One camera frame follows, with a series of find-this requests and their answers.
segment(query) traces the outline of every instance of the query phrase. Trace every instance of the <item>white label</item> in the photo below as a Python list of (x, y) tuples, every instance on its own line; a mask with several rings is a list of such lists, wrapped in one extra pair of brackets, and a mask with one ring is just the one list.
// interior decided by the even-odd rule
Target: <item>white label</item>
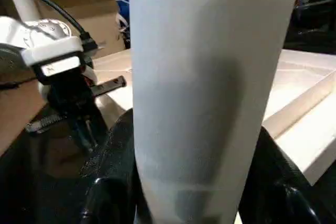
[(64, 60), (59, 60), (41, 67), (45, 76), (53, 76), (57, 73), (65, 72), (80, 66), (80, 61), (77, 56), (73, 56)]

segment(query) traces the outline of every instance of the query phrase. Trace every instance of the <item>white tube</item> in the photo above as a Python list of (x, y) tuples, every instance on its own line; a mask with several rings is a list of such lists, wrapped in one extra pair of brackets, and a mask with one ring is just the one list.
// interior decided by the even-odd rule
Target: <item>white tube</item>
[(22, 21), (39, 19), (39, 13), (34, 0), (13, 0), (13, 2)]
[(233, 223), (294, 0), (131, 0), (136, 161), (155, 223)]

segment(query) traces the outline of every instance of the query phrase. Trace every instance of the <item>white paper roll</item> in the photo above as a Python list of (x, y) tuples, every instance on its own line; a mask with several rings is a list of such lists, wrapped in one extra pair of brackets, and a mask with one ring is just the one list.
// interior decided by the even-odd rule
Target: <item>white paper roll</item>
[(137, 166), (155, 223), (233, 223), (294, 0), (131, 0)]

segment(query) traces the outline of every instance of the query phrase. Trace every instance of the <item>wall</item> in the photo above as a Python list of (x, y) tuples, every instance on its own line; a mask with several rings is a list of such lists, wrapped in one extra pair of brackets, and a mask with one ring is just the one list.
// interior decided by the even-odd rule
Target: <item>wall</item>
[[(70, 13), (91, 34), (97, 43), (105, 42), (105, 49), (95, 58), (112, 54), (124, 49), (119, 36), (115, 15), (118, 5), (115, 0), (52, 0)], [(41, 17), (65, 21), (58, 13), (42, 2), (36, 2)]]

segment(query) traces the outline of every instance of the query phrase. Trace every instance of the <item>blue object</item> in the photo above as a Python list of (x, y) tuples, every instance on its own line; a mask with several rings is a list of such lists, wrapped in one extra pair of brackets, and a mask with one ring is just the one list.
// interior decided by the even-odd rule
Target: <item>blue object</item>
[(119, 6), (119, 12), (116, 16), (116, 22), (119, 26), (119, 32), (124, 40), (125, 48), (131, 48), (130, 34), (130, 0), (116, 0)]

